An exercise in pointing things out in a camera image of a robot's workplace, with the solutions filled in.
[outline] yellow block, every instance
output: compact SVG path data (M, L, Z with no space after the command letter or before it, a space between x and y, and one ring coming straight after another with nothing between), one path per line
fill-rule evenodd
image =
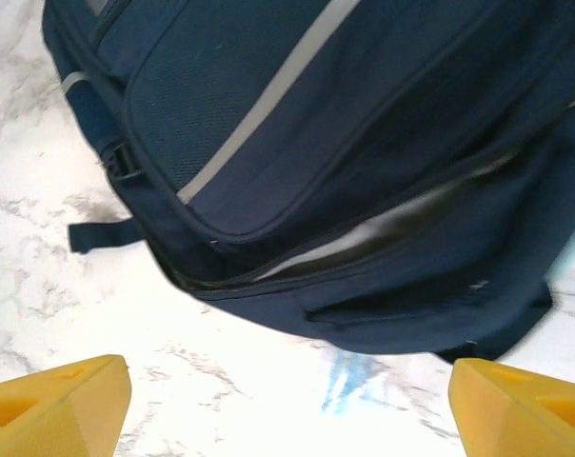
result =
M575 384L463 359L448 396L469 457L575 457Z
M0 384L0 457L111 457L131 385L105 355Z

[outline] backpack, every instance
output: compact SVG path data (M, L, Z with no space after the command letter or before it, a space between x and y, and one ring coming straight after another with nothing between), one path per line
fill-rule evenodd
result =
M370 354L496 358L575 230L575 0L47 0L45 41L167 278Z

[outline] white marble surface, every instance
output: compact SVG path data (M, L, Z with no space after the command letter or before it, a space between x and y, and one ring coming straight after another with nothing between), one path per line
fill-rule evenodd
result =
M133 399L116 455L462 457L450 367L259 328L173 289L143 245L71 255L66 225L115 217L57 89L42 0L0 0L0 382L118 353ZM575 382L575 264L504 362Z

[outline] yellow plastic object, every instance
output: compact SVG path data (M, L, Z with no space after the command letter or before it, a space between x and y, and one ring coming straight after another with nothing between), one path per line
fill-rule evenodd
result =
M575 384L463 359L448 396L468 457L575 457Z
M0 457L111 457L131 385L105 355L0 384Z

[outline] marble countertop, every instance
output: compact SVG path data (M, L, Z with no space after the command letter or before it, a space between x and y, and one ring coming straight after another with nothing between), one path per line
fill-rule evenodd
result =
M133 398L116 455L464 456L450 366L259 328L172 288L146 247L69 253L126 214L58 89L42 0L0 0L0 382L107 353ZM575 261L559 306L502 362L575 382Z

